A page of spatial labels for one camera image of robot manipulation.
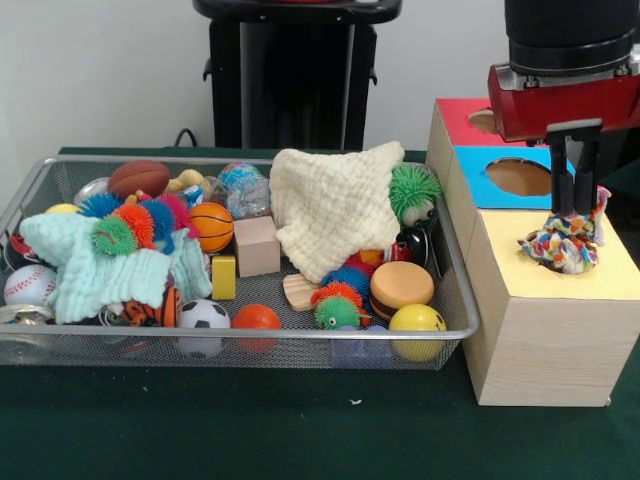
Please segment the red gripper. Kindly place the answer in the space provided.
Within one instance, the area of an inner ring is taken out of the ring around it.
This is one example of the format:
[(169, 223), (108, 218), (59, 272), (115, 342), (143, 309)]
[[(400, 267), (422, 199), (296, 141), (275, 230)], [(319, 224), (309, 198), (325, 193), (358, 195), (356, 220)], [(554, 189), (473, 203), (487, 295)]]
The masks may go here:
[[(639, 77), (605, 72), (577, 83), (574, 79), (543, 79), (534, 87), (507, 65), (493, 65), (488, 91), (497, 133), (506, 142), (533, 142), (547, 136), (547, 127), (568, 122), (599, 120), (603, 132), (639, 125)], [(583, 137), (576, 172), (568, 169), (566, 137), (549, 135), (552, 212), (590, 214), (596, 207), (596, 163), (600, 138)]]

